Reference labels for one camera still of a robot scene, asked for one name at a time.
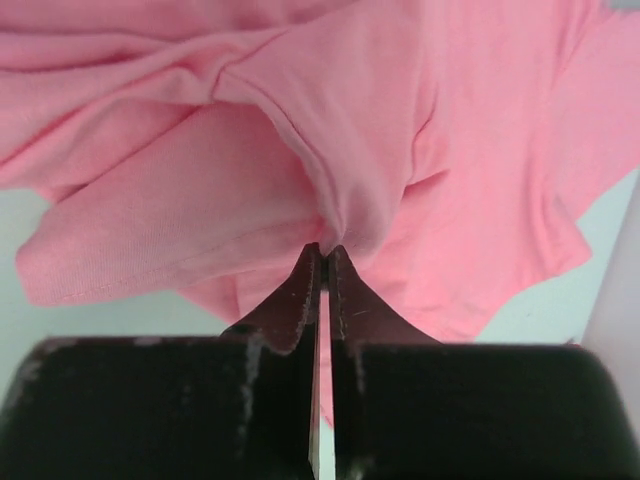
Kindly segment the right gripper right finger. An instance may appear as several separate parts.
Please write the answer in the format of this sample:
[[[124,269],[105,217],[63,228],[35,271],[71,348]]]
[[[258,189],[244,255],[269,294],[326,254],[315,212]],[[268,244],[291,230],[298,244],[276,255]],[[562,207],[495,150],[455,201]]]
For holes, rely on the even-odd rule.
[[[635,479],[613,379],[581,347],[441,343],[343,247],[324,262],[340,479]]]

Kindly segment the pink t shirt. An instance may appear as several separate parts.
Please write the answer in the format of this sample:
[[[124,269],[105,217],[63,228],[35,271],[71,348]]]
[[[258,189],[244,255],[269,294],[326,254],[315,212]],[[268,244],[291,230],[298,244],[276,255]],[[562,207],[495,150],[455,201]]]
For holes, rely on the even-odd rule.
[[[5,1],[1,185],[29,301],[230,321],[308,243],[443,341],[584,263],[639,163],[639,16],[602,1]]]

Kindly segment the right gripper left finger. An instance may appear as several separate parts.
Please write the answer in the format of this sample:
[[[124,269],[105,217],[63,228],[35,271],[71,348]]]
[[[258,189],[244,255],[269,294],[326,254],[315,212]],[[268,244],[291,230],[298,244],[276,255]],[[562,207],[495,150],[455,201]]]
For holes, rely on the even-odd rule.
[[[218,336],[53,337],[1,408],[5,479],[312,479],[323,259]]]

